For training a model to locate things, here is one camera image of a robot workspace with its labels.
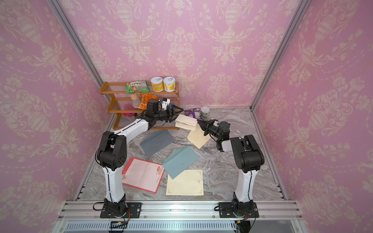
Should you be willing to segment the dark grey envelope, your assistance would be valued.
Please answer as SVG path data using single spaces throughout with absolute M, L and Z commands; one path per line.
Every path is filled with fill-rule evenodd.
M 153 154 L 174 142 L 175 138 L 168 130 L 158 130 L 146 137 L 140 143 L 140 147 L 147 157 L 151 157 Z

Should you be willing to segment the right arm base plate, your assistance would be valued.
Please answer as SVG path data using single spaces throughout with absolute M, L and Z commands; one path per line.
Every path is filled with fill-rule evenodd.
M 214 208 L 219 213 L 220 218 L 258 218 L 259 212 L 256 203 L 228 203 L 221 202 Z

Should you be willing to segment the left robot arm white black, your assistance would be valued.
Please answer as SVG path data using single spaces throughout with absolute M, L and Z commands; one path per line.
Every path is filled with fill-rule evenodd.
M 95 153 L 96 163 L 103 168 L 106 196 L 100 218 L 129 219 L 130 209 L 122 185 L 122 171 L 127 159 L 127 144 L 138 135 L 153 128 L 157 122 L 173 122 L 183 108 L 169 103 L 169 100 L 151 99 L 147 109 L 142 111 L 129 125 L 114 132 L 103 133 Z

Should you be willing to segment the cream envelope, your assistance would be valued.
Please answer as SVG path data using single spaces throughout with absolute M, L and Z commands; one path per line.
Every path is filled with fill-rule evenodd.
M 180 114 L 175 120 L 175 126 L 181 129 L 194 131 L 197 125 L 197 119 Z

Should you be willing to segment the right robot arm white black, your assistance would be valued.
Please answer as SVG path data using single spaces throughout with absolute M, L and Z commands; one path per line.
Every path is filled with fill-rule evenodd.
M 216 119 L 197 120 L 204 132 L 215 140 L 217 150 L 232 152 L 239 170 L 238 185 L 232 201 L 218 203 L 216 211 L 221 218 L 258 218 L 258 208 L 253 200 L 255 177 L 265 163 L 263 152 L 253 135 L 230 137 L 230 124 Z

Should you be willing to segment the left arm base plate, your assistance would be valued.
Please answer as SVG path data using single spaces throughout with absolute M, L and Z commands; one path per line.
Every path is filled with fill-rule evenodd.
M 130 218 L 137 219 L 140 217 L 142 203 L 125 203 L 113 204 L 105 203 L 101 210 L 100 218 Z

